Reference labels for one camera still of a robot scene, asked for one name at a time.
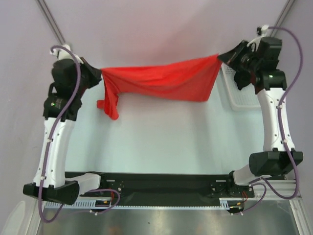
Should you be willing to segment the red tank top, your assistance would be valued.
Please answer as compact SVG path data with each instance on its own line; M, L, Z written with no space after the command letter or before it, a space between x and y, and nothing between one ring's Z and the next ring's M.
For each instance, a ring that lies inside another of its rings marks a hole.
M117 120L117 105L122 93L205 102L210 97L221 65L215 54L168 65L102 68L104 98L98 100L96 106Z

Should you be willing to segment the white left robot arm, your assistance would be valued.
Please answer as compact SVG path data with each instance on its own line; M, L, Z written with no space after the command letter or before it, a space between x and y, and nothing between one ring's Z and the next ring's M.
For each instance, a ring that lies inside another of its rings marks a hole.
M32 183L23 186L23 194L43 201L72 205L78 196L93 191L104 195L108 183L95 172L66 178L65 163L72 130L75 126L78 110L82 106L81 98L86 91L99 84L101 71L92 67L84 58L80 59L80 84L73 101L61 118L57 116L72 96L77 69L72 59L58 60L53 64L53 83L50 84L48 97L44 102L45 135L40 163Z

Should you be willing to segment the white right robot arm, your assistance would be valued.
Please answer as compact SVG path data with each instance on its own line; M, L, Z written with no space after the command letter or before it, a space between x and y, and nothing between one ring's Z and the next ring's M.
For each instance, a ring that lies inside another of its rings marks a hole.
M241 41L234 49L218 59L234 70L238 90L252 85L259 101L264 127L263 151L252 153L243 168L233 171L233 180L225 184L230 196L238 196L243 186L265 176L286 175L303 161L296 151L289 132L286 111L288 91L285 73L277 69L282 40L260 36Z

